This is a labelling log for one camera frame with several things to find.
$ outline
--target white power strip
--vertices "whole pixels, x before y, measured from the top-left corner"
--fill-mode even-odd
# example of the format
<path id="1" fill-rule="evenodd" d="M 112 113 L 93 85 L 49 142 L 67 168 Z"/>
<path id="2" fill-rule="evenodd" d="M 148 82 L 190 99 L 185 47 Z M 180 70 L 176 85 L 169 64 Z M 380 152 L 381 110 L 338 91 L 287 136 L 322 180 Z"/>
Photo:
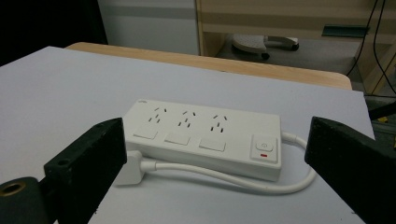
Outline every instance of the white power strip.
<path id="1" fill-rule="evenodd" d="M 278 180 L 282 153 L 277 115 L 139 100 L 123 123 L 127 150 L 143 156 Z"/>

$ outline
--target white tabletop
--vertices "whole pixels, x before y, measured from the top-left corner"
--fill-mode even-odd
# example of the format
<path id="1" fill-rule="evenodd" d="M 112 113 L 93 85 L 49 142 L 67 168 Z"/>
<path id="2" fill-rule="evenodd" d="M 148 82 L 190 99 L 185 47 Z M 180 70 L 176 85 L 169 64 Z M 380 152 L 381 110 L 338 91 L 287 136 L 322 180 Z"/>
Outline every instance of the white tabletop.
<path id="1" fill-rule="evenodd" d="M 0 182 L 43 178 L 47 161 L 140 98 L 278 114 L 283 131 L 305 139 L 313 116 L 374 137 L 362 92 L 46 48 L 0 67 Z M 283 150 L 277 184 L 297 182 L 307 171 L 304 153 L 285 144 Z M 138 186 L 110 188 L 90 223 L 362 221 L 321 177 L 301 192 L 272 196 L 159 171 Z"/>

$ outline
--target caster wheel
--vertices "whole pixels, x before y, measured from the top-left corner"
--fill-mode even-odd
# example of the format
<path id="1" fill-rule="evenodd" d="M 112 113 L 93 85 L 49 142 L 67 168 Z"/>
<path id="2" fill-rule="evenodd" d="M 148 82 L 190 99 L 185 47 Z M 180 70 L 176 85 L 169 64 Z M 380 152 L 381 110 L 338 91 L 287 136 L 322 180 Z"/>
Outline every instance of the caster wheel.
<path id="1" fill-rule="evenodd" d="M 291 50 L 296 51 L 300 47 L 300 44 L 292 45 Z"/>
<path id="2" fill-rule="evenodd" d="M 262 58 L 263 58 L 264 60 L 268 60 L 268 59 L 270 58 L 269 53 L 262 53 Z"/>

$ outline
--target power strip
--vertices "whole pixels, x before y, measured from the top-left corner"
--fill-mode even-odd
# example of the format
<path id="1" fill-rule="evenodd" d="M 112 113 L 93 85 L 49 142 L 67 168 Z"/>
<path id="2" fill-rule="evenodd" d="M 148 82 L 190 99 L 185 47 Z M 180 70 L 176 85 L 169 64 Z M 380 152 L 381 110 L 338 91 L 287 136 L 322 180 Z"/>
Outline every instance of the power strip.
<path id="1" fill-rule="evenodd" d="M 138 100 L 123 123 L 127 150 L 145 157 L 278 180 L 278 115 Z"/>

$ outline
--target white cable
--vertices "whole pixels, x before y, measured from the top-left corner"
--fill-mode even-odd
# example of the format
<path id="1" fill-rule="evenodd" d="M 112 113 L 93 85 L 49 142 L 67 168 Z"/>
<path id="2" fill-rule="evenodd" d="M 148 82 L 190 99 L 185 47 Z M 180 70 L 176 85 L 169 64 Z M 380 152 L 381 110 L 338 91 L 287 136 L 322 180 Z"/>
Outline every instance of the white cable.
<path id="1" fill-rule="evenodd" d="M 282 133 L 282 139 L 288 142 L 296 143 L 300 145 L 302 148 L 306 149 L 307 143 L 305 142 L 304 139 L 298 137 L 295 134 L 292 133 Z M 249 188 L 249 189 L 255 189 L 257 191 L 265 192 L 265 193 L 272 193 L 272 194 L 287 194 L 287 193 L 293 193 L 302 189 L 305 189 L 308 187 L 312 181 L 315 179 L 315 176 L 317 173 L 314 171 L 314 169 L 310 168 L 308 175 L 299 183 L 297 184 L 292 184 L 292 185 L 287 185 L 287 186 L 267 186 L 263 184 L 257 184 L 251 181 L 247 181 L 245 179 L 241 179 L 232 175 L 226 175 L 221 172 L 209 170 L 206 168 L 202 167 L 197 167 L 197 166 L 192 166 L 192 165 L 186 165 L 186 164 L 178 164 L 178 163 L 161 163 L 161 162 L 154 162 L 152 163 L 148 168 L 146 165 L 141 167 L 145 167 L 145 171 L 153 171 L 155 170 L 179 170 L 179 171 L 187 171 L 187 172 L 193 172 L 201 175 L 208 175 L 217 179 L 221 179 L 230 183 L 233 183 L 235 185 Z"/>

